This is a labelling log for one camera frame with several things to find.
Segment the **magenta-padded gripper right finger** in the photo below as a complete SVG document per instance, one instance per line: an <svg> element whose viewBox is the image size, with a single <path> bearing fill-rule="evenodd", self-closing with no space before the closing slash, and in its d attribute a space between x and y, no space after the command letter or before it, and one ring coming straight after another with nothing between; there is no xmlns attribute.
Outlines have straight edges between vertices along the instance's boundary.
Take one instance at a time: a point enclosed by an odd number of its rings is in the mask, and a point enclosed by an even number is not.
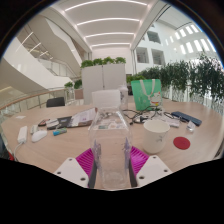
<svg viewBox="0 0 224 224"><path fill-rule="evenodd" d="M129 175L132 187L143 187L171 173L157 155L149 156L136 147L131 149Z"/></svg>

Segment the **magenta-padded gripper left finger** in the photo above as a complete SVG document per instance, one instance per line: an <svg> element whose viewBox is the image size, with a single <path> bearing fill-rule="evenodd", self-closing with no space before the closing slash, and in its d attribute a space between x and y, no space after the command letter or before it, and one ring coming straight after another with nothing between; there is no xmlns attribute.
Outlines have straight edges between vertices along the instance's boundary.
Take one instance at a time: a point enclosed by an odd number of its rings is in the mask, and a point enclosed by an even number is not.
<svg viewBox="0 0 224 224"><path fill-rule="evenodd" d="M87 149L76 158L67 158L54 174L81 187L92 189L97 174L92 151Z"/></svg>

